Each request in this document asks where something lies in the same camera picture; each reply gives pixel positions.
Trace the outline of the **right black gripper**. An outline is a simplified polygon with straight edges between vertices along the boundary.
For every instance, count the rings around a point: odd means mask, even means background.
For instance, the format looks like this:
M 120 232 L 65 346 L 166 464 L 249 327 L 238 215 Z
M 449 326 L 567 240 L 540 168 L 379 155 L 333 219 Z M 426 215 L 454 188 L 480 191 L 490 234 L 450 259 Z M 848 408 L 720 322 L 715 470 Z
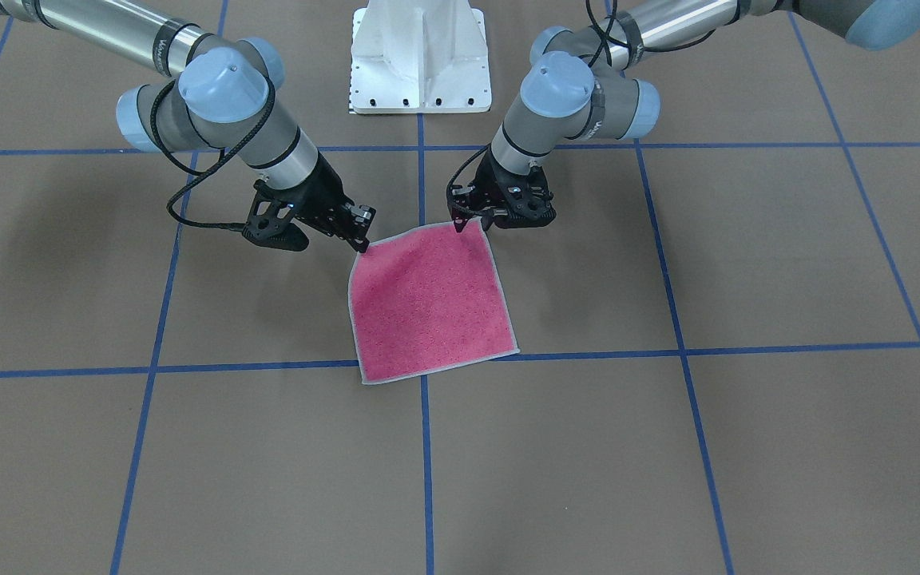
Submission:
M 368 251 L 369 227 L 377 211 L 365 204 L 355 204 L 343 192 L 342 178 L 325 157 L 318 157 L 314 170 L 302 183 L 286 189 L 273 187 L 268 196 L 281 204 L 291 204 L 291 211 L 280 217 L 289 222 L 288 227 L 300 222 L 328 236 L 342 237 L 359 254 Z

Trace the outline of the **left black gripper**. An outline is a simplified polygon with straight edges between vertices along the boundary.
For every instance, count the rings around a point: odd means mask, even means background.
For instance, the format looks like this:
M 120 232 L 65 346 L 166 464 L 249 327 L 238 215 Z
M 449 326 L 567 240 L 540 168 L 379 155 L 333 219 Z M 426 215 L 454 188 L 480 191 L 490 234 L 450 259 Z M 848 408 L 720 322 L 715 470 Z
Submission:
M 530 166 L 526 174 L 505 169 L 492 153 L 481 159 L 472 181 L 472 210 L 481 219 L 481 229 L 488 232 L 494 225 L 496 211 L 505 217 L 547 217 L 549 187 L 545 171 Z M 452 222 L 456 233 L 463 232 L 474 212 L 463 204 L 452 204 Z

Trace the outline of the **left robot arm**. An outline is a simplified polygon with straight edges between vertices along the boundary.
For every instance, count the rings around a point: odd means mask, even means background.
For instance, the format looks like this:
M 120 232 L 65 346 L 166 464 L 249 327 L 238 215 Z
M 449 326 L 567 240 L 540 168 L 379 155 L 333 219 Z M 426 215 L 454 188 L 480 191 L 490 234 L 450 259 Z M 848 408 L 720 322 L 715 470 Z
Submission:
M 474 179 L 450 180 L 445 199 L 456 232 L 467 223 L 529 228 L 555 216 L 544 163 L 562 141 L 634 141 L 653 131 L 661 100 L 649 81 L 624 71 L 648 56 L 708 40 L 746 16 L 785 11 L 869 51 L 890 48 L 920 29 L 920 1 L 647 1 L 613 8 L 583 30 L 543 30 L 529 72 L 495 136 L 472 157 Z

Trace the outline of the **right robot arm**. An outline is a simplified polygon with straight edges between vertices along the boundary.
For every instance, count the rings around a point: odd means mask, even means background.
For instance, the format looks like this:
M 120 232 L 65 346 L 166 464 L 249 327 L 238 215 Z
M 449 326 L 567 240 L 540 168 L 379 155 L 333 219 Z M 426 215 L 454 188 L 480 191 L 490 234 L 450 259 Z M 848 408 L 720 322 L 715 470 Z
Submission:
M 267 41 L 232 42 L 137 1 L 0 1 L 0 16 L 73 34 L 165 78 L 121 95 L 116 120 L 135 149 L 163 154 L 189 175 L 165 205 L 176 222 L 292 252 L 306 250 L 309 226 L 367 250 L 375 210 L 344 193 L 342 179 L 279 105 L 284 61 Z M 183 197 L 235 157 L 258 177 L 246 218 L 180 215 Z

